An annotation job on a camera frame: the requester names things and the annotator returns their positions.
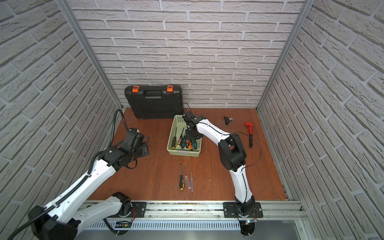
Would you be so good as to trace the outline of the green black large screwdriver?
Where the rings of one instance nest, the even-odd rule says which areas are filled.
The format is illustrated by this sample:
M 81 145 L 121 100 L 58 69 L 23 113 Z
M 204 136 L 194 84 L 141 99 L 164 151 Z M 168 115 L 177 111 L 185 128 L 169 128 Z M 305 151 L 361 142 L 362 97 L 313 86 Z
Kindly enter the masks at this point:
M 198 148 L 197 140 L 192 140 L 192 148 L 196 150 Z

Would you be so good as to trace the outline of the black yellow dotted screwdriver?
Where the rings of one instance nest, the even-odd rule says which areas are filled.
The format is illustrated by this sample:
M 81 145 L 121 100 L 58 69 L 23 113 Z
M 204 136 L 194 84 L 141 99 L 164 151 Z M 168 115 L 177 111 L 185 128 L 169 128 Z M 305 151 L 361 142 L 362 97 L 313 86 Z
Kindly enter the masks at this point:
M 177 141 L 177 128 L 175 129 L 175 134 L 172 140 L 171 148 L 175 149 L 176 148 L 176 141 Z

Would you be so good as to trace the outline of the clear handle screwdriver small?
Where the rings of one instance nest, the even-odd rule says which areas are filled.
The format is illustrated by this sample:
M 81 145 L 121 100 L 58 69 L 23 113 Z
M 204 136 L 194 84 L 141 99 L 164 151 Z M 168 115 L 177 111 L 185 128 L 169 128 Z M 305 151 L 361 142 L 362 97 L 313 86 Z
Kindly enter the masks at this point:
M 193 179 L 193 173 L 191 171 L 191 192 L 194 192 L 194 179 Z

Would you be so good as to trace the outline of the yellow black short screwdriver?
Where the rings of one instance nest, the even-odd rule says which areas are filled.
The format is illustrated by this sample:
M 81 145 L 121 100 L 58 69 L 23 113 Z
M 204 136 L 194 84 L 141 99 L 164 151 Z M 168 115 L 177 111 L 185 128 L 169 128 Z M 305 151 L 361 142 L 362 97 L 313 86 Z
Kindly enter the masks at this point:
M 183 178 L 182 164 L 180 164 L 179 188 L 182 191 L 184 187 L 185 187 L 185 184 L 184 184 L 184 178 Z

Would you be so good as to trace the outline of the clear handle screwdriver large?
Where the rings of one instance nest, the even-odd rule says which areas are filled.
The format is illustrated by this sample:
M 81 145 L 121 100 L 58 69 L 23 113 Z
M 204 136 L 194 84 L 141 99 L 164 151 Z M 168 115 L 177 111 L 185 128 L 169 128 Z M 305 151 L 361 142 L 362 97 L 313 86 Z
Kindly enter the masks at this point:
M 190 179 L 186 173 L 186 170 L 185 170 L 185 167 L 182 166 L 182 169 L 183 169 L 183 172 L 184 172 L 184 176 L 185 176 L 185 181 L 186 181 L 186 184 L 187 184 L 187 187 L 188 189 L 190 190 L 192 187 L 191 187 L 191 183 L 190 183 Z

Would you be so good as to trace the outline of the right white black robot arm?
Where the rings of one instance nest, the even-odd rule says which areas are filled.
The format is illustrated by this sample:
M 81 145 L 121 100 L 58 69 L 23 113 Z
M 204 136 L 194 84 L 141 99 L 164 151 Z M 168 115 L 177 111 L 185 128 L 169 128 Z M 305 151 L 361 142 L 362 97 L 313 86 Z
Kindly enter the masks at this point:
M 230 172 L 235 187 L 235 212 L 243 217 L 249 215 L 256 201 L 246 175 L 247 153 L 240 136 L 221 130 L 204 116 L 195 116 L 191 111 L 186 112 L 183 118 L 187 125 L 186 135 L 189 141 L 206 136 L 218 146 L 220 161 Z

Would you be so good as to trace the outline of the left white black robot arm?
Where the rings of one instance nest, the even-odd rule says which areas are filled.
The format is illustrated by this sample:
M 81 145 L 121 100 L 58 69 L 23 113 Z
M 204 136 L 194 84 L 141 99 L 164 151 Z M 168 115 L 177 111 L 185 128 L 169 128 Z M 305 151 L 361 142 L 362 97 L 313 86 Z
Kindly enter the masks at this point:
M 148 156 L 148 142 L 147 136 L 131 128 L 122 142 L 96 153 L 80 179 L 44 207 L 36 206 L 28 213 L 35 237 L 40 240 L 73 240 L 83 230 L 110 216 L 135 214 L 131 199 L 121 192 L 92 207 L 79 208 L 118 170 Z

